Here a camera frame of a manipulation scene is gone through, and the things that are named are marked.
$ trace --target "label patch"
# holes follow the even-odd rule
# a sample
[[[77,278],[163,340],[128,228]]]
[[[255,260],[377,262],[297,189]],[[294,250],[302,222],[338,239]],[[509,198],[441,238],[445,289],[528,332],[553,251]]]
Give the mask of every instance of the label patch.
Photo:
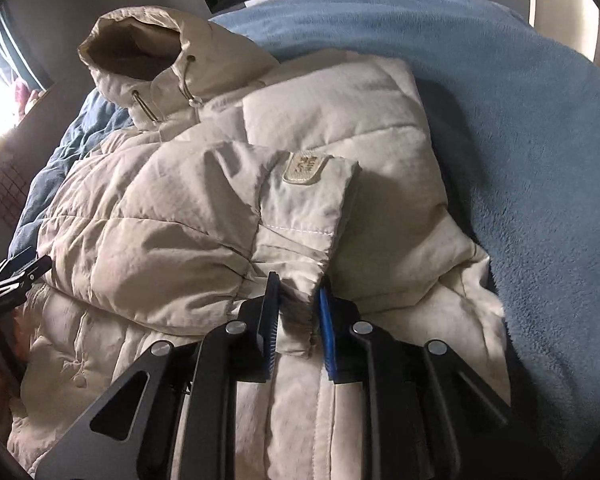
[[[329,155],[311,152],[294,153],[286,165],[283,180],[289,184],[313,184],[320,180],[320,170]]]

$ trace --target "bed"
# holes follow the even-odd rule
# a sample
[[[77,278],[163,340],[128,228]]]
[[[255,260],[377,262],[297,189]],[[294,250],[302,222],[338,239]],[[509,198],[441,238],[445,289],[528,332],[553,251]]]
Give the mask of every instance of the bed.
[[[513,408],[570,469],[600,433],[600,69],[486,0],[275,0],[214,20],[279,60],[334,47],[411,65],[450,211],[492,257]],[[87,97],[11,254],[36,245],[72,164],[130,124]]]

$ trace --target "hood drawstring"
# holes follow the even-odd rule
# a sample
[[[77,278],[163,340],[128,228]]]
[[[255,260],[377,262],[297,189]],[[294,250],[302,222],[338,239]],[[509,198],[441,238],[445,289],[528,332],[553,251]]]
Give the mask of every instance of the hood drawstring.
[[[187,56],[187,63],[184,66],[184,72],[182,74],[182,88],[180,89],[180,91],[182,92],[182,95],[184,95],[184,97],[189,102],[189,106],[191,108],[200,108],[204,104],[202,97],[193,95],[189,91],[189,88],[187,87],[187,70],[189,70],[189,65],[194,63],[195,61],[196,61],[196,56],[192,56],[191,54],[189,54]]]
[[[157,126],[158,122],[160,121],[158,121],[158,117],[151,111],[149,105],[140,97],[140,92],[138,90],[133,90],[131,92],[131,97],[136,101],[136,103],[138,103],[139,107],[142,108],[142,111],[147,117],[149,117],[149,120],[154,124],[154,126]]]
[[[182,87],[180,88],[180,92],[189,102],[189,106],[191,108],[197,109],[204,104],[204,101],[202,100],[202,97],[193,95],[187,87],[187,70],[189,69],[189,65],[195,62],[195,60],[196,56],[187,56],[187,63],[184,65],[184,73],[182,74]],[[153,113],[151,108],[149,108],[149,105],[144,102],[144,99],[142,99],[142,97],[140,97],[140,92],[138,90],[133,90],[131,92],[131,97],[136,101],[136,103],[138,103],[139,107],[142,108],[142,111],[146,114],[146,116],[154,124],[154,126],[157,126],[157,124],[160,121],[158,120],[158,117]]]

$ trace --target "metal screw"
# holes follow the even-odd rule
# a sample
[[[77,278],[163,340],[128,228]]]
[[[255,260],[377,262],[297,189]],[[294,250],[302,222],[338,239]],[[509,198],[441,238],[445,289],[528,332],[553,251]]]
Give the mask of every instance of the metal screw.
[[[158,341],[151,345],[151,353],[157,357],[163,357],[171,352],[171,345],[166,341]]]
[[[228,334],[238,335],[247,330],[247,324],[243,321],[230,321],[224,329]]]
[[[373,325],[371,325],[371,323],[367,323],[366,321],[357,321],[353,324],[353,332],[355,332],[356,334],[371,334],[373,330]]]
[[[427,345],[427,350],[433,355],[444,355],[446,354],[447,349],[448,346],[446,343],[444,341],[438,341],[437,339],[430,341]]]

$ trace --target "cream puffer jacket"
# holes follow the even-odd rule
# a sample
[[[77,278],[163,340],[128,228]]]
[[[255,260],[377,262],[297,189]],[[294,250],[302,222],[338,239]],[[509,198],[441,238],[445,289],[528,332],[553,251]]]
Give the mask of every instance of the cream puffer jacket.
[[[446,340],[509,397],[488,257],[453,222],[413,75],[325,50],[279,63],[175,10],[120,9],[79,49],[129,109],[72,167],[40,229],[54,267],[32,330],[10,451],[29,471],[153,342],[199,340],[262,295],[286,301],[276,368],[238,388],[236,478],[360,478],[358,384],[322,364],[312,298],[325,273],[365,319]]]

